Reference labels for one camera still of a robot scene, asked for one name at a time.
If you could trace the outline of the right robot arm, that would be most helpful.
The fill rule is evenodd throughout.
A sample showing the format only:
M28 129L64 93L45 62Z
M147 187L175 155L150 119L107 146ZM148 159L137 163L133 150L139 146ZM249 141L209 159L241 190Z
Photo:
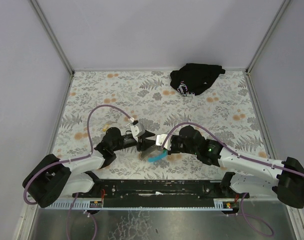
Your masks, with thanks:
M253 175L269 184L282 203L297 209L304 207L304 168L297 159L277 160L249 155L227 146L216 136L206 139L194 129L194 123L179 126L178 135L170 132L161 143L169 154L192 154L206 165Z

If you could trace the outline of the grey keyring with blue handle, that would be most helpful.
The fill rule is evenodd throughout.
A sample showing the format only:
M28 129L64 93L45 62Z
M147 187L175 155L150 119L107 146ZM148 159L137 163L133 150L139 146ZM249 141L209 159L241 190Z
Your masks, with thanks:
M139 159L148 163L155 163L167 156L167 150L160 146L152 146L139 154Z

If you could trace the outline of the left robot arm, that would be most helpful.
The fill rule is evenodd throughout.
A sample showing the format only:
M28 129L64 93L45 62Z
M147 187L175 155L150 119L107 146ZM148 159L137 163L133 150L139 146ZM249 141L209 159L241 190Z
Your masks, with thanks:
M86 173L109 166L115 152L131 147L143 152L154 146L154 133L132 126L122 135L117 127L109 128L101 142L86 156L63 160L54 154L45 156L24 179L24 201L29 205L48 207L59 197L87 193L94 181Z

